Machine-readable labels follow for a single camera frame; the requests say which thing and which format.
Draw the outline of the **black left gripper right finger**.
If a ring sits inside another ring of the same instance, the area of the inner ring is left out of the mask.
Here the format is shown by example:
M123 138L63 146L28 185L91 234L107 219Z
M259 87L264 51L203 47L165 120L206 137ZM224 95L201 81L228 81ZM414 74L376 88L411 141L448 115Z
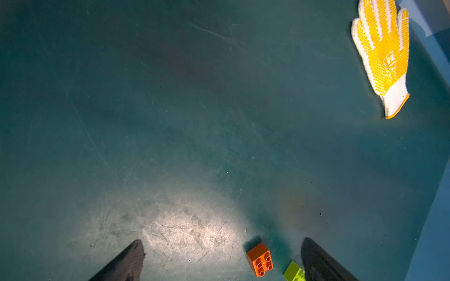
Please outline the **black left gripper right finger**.
M358 281L311 238L303 240L301 258L306 281Z

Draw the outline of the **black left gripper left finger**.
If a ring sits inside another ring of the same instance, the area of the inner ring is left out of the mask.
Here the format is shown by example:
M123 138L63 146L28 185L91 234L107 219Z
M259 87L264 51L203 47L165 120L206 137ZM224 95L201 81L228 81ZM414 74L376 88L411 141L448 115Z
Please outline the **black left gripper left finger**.
M140 281L144 259L143 242L134 240L89 281Z

